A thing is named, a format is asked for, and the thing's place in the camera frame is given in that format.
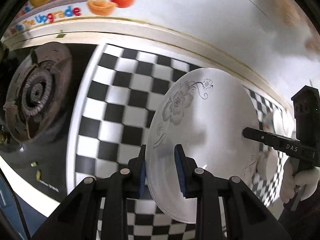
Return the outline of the white gloved right hand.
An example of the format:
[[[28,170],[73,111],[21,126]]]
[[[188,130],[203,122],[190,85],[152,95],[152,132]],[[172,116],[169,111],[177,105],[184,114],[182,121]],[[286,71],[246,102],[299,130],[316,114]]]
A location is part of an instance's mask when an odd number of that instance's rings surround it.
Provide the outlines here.
[[[319,182],[319,168],[304,170],[293,175],[293,166],[290,159],[284,165],[283,180],[280,188],[280,199],[283,203],[288,203],[295,195],[296,186],[305,186],[301,201],[311,197],[317,189]]]

